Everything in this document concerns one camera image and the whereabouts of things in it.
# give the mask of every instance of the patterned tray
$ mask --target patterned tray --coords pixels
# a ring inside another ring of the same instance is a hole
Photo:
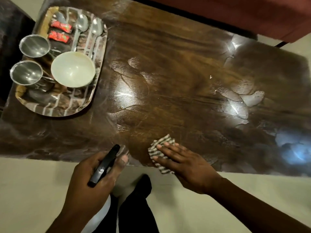
[[[47,38],[48,32],[50,30],[49,23],[53,15],[58,11],[64,15],[67,23],[72,26],[75,26],[78,14],[84,14],[88,17],[89,28],[87,31],[81,33],[76,51],[83,52],[84,54],[90,56],[92,53],[89,51],[91,44],[94,41],[92,33],[92,22],[93,19],[96,18],[96,16],[90,12],[72,7],[50,7],[47,10],[45,16],[39,19],[39,23],[36,24],[38,27],[35,27],[37,31],[33,31],[33,33]],[[95,63],[96,74],[91,84],[81,88],[68,88],[56,83],[55,86],[48,92],[17,85],[15,97],[18,99],[18,101],[20,101],[31,111],[50,117],[69,116],[78,113],[87,107],[94,95],[100,70],[104,61],[108,33],[107,27],[104,23],[103,30],[103,34],[96,39],[94,47],[93,62]],[[71,51],[73,48],[72,42],[75,36],[75,31],[76,28],[74,28],[72,33],[69,34],[71,37],[71,42],[69,44],[51,40],[51,49],[59,50],[61,52]]]

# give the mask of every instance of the beige tile floor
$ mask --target beige tile floor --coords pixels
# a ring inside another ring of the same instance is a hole
[[[12,0],[36,19],[43,0]],[[286,45],[311,59],[311,35]],[[277,40],[259,36],[276,45]],[[0,232],[44,232],[58,215],[76,164],[0,158]],[[161,233],[249,232],[234,216],[208,196],[184,189],[174,176],[154,168],[126,167],[115,193],[129,193],[142,173],[153,191],[147,198]],[[239,187],[311,227],[311,178],[222,173]]]

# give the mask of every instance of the person's right hand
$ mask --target person's right hand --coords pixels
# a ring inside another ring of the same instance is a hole
[[[153,160],[175,172],[181,184],[199,194],[211,194],[213,186],[222,178],[212,166],[200,155],[188,150],[184,146],[164,143],[157,148],[171,158],[164,159],[154,156]]]

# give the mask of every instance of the fingernail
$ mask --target fingernail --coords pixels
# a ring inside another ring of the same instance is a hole
[[[124,163],[128,162],[128,156],[127,155],[122,156],[121,159],[124,161]]]

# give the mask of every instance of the checkered cloth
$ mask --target checkered cloth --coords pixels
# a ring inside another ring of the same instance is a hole
[[[175,144],[175,139],[172,139],[169,134],[167,134],[165,137],[161,138],[160,140],[154,140],[153,143],[151,144],[151,147],[148,149],[148,153],[150,155],[150,158],[153,156],[160,156],[165,159],[170,159],[169,157],[165,156],[161,151],[159,151],[156,147],[156,145],[160,144],[163,145],[164,142],[168,142],[170,144]],[[153,163],[156,165],[156,167],[160,170],[162,174],[168,174],[172,173],[174,174],[173,171],[169,170],[166,167],[163,167],[162,165],[156,163],[153,159],[151,159]]]

